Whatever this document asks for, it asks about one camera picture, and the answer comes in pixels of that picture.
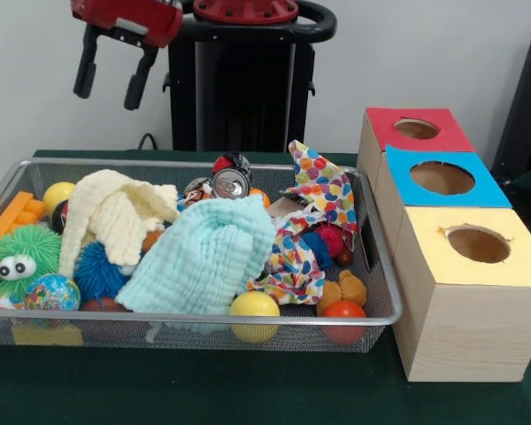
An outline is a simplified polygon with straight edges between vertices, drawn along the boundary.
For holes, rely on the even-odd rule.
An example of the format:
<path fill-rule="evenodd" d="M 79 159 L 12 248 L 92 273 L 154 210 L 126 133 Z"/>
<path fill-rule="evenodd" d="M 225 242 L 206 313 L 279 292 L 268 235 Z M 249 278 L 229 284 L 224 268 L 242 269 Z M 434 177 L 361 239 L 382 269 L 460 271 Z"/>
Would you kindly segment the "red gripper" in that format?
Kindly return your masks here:
<path fill-rule="evenodd" d="M 181 28 L 181 1 L 74 0 L 70 5 L 73 16 L 88 23 L 73 93 L 79 98 L 90 96 L 96 74 L 96 27 L 104 30 L 121 28 L 139 35 L 148 44 L 142 47 L 142 57 L 130 78 L 124 100 L 126 110 L 137 110 L 150 69 L 156 62 L 158 48 L 169 45 Z"/>

